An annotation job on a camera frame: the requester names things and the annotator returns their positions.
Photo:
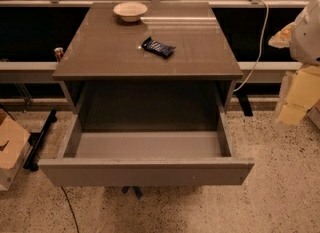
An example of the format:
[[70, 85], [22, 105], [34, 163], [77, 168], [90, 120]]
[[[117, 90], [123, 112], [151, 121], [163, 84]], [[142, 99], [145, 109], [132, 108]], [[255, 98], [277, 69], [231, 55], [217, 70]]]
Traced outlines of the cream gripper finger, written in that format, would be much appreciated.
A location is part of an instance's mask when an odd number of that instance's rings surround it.
[[288, 48], [290, 46], [291, 31], [293, 26], [294, 23], [291, 22], [283, 27], [269, 39], [268, 45], [279, 49]]
[[308, 66], [283, 77], [277, 120], [287, 126], [297, 126], [307, 112], [320, 100], [320, 67]]

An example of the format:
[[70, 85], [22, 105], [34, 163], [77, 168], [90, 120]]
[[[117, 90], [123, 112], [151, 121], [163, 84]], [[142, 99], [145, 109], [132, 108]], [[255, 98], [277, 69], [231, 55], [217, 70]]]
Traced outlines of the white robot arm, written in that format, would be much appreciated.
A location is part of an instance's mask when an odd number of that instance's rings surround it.
[[277, 121], [296, 126], [320, 100], [320, 0], [310, 0], [295, 21], [268, 41], [275, 48], [288, 48], [302, 64], [283, 78], [277, 104]]

